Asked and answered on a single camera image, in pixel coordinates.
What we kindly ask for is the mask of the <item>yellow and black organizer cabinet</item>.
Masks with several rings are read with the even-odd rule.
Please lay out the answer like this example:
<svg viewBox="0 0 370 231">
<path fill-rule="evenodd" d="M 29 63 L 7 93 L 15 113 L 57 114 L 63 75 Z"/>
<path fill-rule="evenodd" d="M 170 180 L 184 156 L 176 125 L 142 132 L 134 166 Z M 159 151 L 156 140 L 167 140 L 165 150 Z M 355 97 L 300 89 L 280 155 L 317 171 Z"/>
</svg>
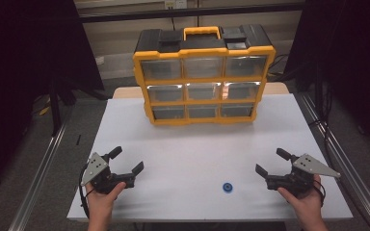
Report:
<svg viewBox="0 0 370 231">
<path fill-rule="evenodd" d="M 151 117 L 150 103 L 145 89 L 145 78 L 141 67 L 142 61 L 165 59 L 186 59 L 200 57 L 230 57 L 263 55 L 267 58 L 261 78 L 262 85 L 258 102 L 251 118 L 214 119 L 212 121 L 182 121 L 179 119 L 158 122 Z M 267 83 L 267 73 L 276 56 L 276 49 L 270 42 L 264 29 L 259 25 L 242 25 L 237 27 L 190 27 L 175 31 L 149 29 L 140 33 L 133 55 L 134 74 L 141 87 L 145 100 L 145 114 L 154 125 L 185 125 L 193 123 L 239 123 L 252 122 L 261 101 Z"/>
</svg>

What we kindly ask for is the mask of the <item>aluminium floor rail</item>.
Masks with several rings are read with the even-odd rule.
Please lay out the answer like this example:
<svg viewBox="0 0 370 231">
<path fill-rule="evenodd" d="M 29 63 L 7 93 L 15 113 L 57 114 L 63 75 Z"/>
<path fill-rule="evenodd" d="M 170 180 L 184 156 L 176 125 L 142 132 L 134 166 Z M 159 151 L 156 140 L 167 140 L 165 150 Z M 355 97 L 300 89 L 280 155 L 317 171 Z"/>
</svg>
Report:
<svg viewBox="0 0 370 231">
<path fill-rule="evenodd" d="M 348 180 L 353 192 L 362 204 L 362 208 L 370 218 L 370 189 L 357 173 L 355 166 L 336 139 L 329 125 L 316 113 L 315 103 L 310 96 L 307 93 L 303 93 L 298 98 L 304 104 L 305 112 L 312 119 L 310 126 L 315 126 L 323 139 L 327 162 L 331 165 L 333 165 L 333 161 L 337 162 L 342 170 L 342 176 Z"/>
<path fill-rule="evenodd" d="M 37 199 L 40 194 L 41 187 L 45 180 L 48 170 L 51 167 L 53 158 L 55 157 L 60 143 L 63 139 L 66 130 L 66 125 L 63 124 L 51 138 L 48 147 L 45 150 L 43 158 L 40 162 L 39 168 L 33 178 L 33 181 L 28 189 L 28 192 L 24 196 L 13 221 L 8 229 L 8 231 L 24 231 L 28 220 L 33 212 L 36 205 Z"/>
</svg>

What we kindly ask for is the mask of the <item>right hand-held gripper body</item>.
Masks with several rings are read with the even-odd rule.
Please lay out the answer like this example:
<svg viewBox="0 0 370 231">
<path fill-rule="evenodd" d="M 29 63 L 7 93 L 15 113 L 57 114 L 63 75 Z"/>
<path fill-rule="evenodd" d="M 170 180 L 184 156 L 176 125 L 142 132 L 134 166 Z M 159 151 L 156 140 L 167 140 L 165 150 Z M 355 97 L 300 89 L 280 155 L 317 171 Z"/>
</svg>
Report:
<svg viewBox="0 0 370 231">
<path fill-rule="evenodd" d="M 285 175 L 270 175 L 268 173 L 265 182 L 268 190 L 285 188 L 297 196 L 307 193 L 313 187 L 315 174 L 339 178 L 341 174 L 308 154 L 298 157 L 292 155 L 291 172 Z"/>
</svg>

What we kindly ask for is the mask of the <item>black curtain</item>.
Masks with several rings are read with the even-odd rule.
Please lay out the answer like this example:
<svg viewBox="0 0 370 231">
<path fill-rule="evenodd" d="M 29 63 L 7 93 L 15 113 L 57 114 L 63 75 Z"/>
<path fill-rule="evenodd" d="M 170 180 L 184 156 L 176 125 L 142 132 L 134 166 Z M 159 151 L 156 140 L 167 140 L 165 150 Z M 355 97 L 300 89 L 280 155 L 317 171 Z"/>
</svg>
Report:
<svg viewBox="0 0 370 231">
<path fill-rule="evenodd" d="M 370 0 L 304 0 L 285 71 L 327 80 L 370 135 Z"/>
<path fill-rule="evenodd" d="M 0 0 L 0 173 L 37 97 L 103 89 L 74 0 Z"/>
</svg>

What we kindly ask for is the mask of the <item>person's right hand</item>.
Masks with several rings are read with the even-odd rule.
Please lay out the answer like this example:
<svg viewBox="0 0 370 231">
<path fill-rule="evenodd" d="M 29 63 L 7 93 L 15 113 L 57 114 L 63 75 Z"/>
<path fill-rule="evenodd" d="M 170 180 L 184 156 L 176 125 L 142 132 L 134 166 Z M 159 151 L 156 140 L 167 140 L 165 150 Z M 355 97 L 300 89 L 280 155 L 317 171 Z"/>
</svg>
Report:
<svg viewBox="0 0 370 231">
<path fill-rule="evenodd" d="M 300 220 L 322 219 L 321 215 L 321 195 L 318 193 L 321 184 L 321 177 L 314 175 L 314 187 L 308 195 L 298 198 L 285 188 L 278 188 L 280 195 L 293 207 L 295 214 Z"/>
</svg>

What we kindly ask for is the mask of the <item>set of clear drawers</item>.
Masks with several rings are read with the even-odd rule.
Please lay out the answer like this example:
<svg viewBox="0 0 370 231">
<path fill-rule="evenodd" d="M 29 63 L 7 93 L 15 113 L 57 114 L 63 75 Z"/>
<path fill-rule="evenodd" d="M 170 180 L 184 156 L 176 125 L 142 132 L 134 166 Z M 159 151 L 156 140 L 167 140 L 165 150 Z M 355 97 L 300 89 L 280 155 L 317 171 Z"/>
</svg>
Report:
<svg viewBox="0 0 370 231">
<path fill-rule="evenodd" d="M 151 117 L 158 121 L 251 118 L 263 55 L 142 61 Z M 189 105 L 217 105 L 215 117 L 189 118 Z"/>
</svg>

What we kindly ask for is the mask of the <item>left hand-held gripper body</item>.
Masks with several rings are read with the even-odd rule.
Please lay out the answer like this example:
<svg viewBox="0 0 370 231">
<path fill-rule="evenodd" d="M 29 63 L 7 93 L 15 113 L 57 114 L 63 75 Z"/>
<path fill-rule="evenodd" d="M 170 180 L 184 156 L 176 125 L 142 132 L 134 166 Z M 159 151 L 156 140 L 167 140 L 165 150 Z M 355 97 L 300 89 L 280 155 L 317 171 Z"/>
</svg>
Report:
<svg viewBox="0 0 370 231">
<path fill-rule="evenodd" d="M 100 156 L 96 152 L 87 162 L 86 169 L 83 171 L 81 186 L 86 186 L 91 183 L 98 193 L 108 194 L 120 182 L 125 183 L 125 188 L 133 188 L 136 179 L 136 169 L 133 168 L 130 173 L 117 175 L 112 173 L 109 167 L 109 162 L 118 156 L 118 153 L 105 154 Z"/>
</svg>

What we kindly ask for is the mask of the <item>black horizontal bar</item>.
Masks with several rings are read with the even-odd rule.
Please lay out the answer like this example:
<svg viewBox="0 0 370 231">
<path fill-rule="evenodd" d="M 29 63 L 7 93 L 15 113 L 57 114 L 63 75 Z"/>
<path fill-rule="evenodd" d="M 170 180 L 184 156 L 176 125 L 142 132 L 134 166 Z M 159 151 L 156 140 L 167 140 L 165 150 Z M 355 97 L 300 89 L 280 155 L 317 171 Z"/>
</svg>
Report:
<svg viewBox="0 0 370 231">
<path fill-rule="evenodd" d="M 176 17 L 238 14 L 238 13 L 292 12 L 292 11 L 301 11 L 303 8 L 304 8 L 304 2 L 294 2 L 294 3 L 283 3 L 283 4 L 248 5 L 248 6 L 234 6 L 234 7 L 158 10 L 158 11 L 133 12 L 133 13 L 92 13 L 92 14 L 80 15 L 79 20 L 82 23 L 96 23 L 96 22 L 110 22 L 110 21 L 176 18 Z"/>
</svg>

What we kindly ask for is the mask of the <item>person's left hand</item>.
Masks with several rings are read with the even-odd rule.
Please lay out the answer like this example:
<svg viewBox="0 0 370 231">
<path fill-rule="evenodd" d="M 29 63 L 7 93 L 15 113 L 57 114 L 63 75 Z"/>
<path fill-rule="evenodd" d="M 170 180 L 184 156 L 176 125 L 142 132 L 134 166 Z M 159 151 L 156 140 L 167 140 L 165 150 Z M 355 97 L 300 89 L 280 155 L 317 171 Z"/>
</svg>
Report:
<svg viewBox="0 0 370 231">
<path fill-rule="evenodd" d="M 97 192 L 91 183 L 88 183 L 85 188 L 89 192 L 87 199 L 89 202 L 90 217 L 101 216 L 107 217 L 112 214 L 114 201 L 118 198 L 119 194 L 125 189 L 124 182 L 118 183 L 111 192 L 103 194 Z"/>
</svg>

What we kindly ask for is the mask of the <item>black metal stand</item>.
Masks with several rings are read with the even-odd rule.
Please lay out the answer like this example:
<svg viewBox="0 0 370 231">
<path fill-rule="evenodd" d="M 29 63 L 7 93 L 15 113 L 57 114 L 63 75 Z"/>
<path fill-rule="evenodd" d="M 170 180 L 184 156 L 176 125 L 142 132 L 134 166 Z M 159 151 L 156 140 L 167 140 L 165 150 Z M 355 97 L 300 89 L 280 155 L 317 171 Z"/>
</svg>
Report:
<svg viewBox="0 0 370 231">
<path fill-rule="evenodd" d="M 52 121 L 53 121 L 53 132 L 52 136 L 55 137 L 62 126 L 62 119 L 59 109 L 59 98 L 56 90 L 56 79 L 54 77 L 50 80 L 49 85 L 49 99 L 50 99 L 50 108 L 52 111 Z"/>
</svg>

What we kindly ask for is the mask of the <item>clear plastic drawer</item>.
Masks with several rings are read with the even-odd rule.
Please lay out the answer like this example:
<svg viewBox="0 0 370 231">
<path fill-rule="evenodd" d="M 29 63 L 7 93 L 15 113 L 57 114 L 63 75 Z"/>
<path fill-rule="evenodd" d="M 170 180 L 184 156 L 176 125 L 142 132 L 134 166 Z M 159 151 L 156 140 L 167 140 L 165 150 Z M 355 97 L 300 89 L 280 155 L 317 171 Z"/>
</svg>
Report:
<svg viewBox="0 0 370 231">
<path fill-rule="evenodd" d="M 215 117 L 217 109 L 217 105 L 189 105 L 187 107 L 189 118 Z"/>
</svg>

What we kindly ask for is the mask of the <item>white wall outlet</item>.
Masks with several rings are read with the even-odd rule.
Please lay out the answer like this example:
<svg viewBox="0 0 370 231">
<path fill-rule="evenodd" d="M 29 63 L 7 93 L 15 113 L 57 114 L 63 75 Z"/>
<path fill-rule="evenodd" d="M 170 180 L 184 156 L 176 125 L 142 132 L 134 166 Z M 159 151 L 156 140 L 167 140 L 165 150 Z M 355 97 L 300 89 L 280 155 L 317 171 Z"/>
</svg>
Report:
<svg viewBox="0 0 370 231">
<path fill-rule="evenodd" d="M 187 0 L 165 0 L 164 4 L 166 10 L 179 10 L 188 8 Z"/>
</svg>

